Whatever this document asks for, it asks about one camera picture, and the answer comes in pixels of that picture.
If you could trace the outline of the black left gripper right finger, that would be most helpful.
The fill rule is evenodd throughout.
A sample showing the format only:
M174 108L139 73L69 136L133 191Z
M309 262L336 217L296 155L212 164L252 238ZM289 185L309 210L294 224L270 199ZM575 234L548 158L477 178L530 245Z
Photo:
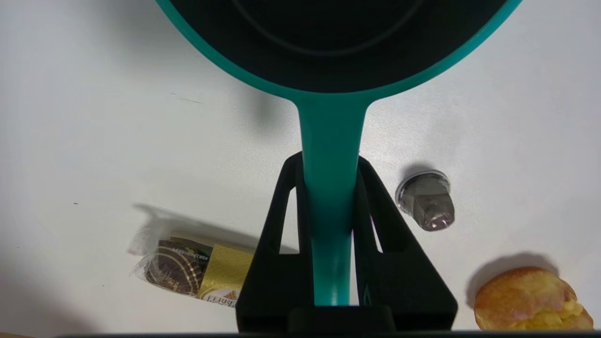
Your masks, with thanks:
M364 158L352 227L359 309L367 325L384 332L450 330L457 301Z

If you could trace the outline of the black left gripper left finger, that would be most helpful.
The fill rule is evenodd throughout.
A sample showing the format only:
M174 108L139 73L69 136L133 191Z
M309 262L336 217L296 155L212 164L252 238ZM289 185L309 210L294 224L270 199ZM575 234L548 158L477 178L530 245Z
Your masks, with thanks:
M268 216L236 305L240 332L301 332L303 312L314 306L313 251L302 154L280 171ZM299 252L281 254L288 197L296 193Z

